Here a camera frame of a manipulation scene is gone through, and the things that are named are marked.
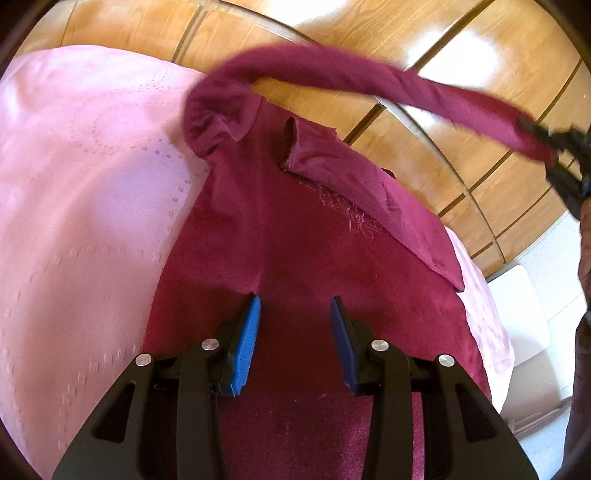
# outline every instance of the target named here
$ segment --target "silver bolt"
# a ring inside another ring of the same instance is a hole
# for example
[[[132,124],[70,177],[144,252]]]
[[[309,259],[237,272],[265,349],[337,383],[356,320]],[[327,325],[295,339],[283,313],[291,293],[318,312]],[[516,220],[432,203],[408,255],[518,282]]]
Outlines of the silver bolt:
[[[456,364],[456,361],[451,355],[444,354],[439,355],[439,363],[442,364],[444,367],[453,367]]]
[[[217,341],[217,339],[215,338],[208,338],[207,340],[204,340],[201,343],[201,348],[203,348],[203,350],[215,350],[217,347],[220,346],[220,342]]]
[[[374,340],[371,342],[371,348],[376,350],[377,352],[385,352],[388,350],[388,342],[386,340]]]
[[[152,356],[149,353],[142,353],[141,355],[135,357],[135,364],[138,367],[145,367],[146,365],[149,365],[151,361]]]

